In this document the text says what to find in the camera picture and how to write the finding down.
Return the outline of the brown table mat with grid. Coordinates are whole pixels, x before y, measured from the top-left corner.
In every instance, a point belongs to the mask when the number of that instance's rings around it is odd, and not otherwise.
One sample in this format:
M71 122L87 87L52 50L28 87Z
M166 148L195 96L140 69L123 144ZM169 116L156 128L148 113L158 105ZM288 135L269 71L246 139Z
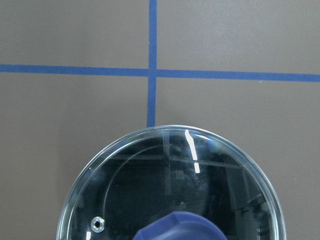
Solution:
M149 63L147 0L3 0L1 65ZM159 0L160 70L319 74L317 0ZM279 197L290 240L320 237L320 85L308 81L0 74L0 237L53 240L65 198L101 149L147 125L239 146Z

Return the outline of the glass lid with blue knob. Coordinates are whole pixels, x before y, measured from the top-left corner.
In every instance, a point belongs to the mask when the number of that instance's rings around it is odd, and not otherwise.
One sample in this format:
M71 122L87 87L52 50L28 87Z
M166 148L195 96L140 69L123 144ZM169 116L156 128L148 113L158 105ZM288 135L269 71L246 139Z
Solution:
M75 180L59 240L285 240L279 198L227 139L184 125L112 142Z

